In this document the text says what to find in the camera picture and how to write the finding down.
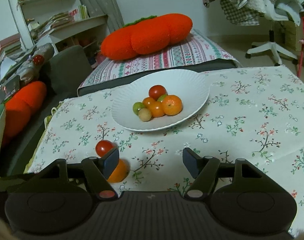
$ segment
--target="persimmon pillow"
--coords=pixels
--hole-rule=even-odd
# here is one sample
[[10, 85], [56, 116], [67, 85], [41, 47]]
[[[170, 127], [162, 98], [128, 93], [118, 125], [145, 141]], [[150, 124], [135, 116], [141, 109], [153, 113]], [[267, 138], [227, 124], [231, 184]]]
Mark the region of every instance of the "persimmon pillow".
[[46, 93], [46, 85], [41, 81], [35, 81], [23, 87], [5, 103], [3, 147], [24, 129], [31, 116], [41, 108]]
[[118, 29], [101, 44], [101, 52], [112, 60], [146, 55], [184, 40], [192, 29], [192, 20], [171, 13]]

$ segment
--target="cherry tomato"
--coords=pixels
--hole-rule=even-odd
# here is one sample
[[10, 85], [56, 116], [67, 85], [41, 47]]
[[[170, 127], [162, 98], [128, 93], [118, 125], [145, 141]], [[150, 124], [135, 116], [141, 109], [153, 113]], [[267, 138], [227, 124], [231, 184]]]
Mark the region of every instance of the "cherry tomato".
[[165, 94], [166, 89], [161, 85], [152, 86], [149, 90], [149, 97], [154, 98], [154, 100], [158, 100], [160, 96]]
[[98, 156], [103, 157], [109, 150], [114, 148], [113, 144], [107, 140], [99, 141], [95, 146], [95, 151]]

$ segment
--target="red mushroom ornament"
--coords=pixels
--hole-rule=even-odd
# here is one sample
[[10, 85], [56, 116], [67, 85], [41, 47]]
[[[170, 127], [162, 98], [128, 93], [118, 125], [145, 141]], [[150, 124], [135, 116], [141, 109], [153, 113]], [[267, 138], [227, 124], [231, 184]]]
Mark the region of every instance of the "red mushroom ornament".
[[44, 57], [42, 55], [35, 55], [32, 61], [34, 66], [41, 66], [44, 63]]

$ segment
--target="curtain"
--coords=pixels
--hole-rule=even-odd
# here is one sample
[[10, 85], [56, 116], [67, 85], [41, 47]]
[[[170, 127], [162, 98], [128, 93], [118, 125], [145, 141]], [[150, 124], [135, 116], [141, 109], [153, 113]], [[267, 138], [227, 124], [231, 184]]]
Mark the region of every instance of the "curtain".
[[87, 7], [90, 17], [101, 14], [108, 16], [107, 26], [111, 33], [124, 25], [116, 0], [81, 0], [81, 2]]

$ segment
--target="table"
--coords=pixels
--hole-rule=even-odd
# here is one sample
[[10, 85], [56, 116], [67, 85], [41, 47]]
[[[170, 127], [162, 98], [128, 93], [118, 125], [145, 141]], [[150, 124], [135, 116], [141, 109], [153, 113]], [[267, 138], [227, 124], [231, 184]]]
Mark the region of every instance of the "table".
[[97, 156], [96, 143], [106, 139], [118, 145], [130, 166], [126, 179], [112, 185], [118, 193], [183, 194], [193, 182], [182, 162], [183, 148], [222, 162], [245, 158], [292, 194], [298, 213], [290, 231], [304, 229], [304, 84], [285, 66], [201, 74], [211, 86], [206, 105], [180, 125], [156, 132], [131, 132], [114, 122], [110, 110], [121, 87], [67, 99], [28, 171], [38, 172], [57, 158], [78, 163]]

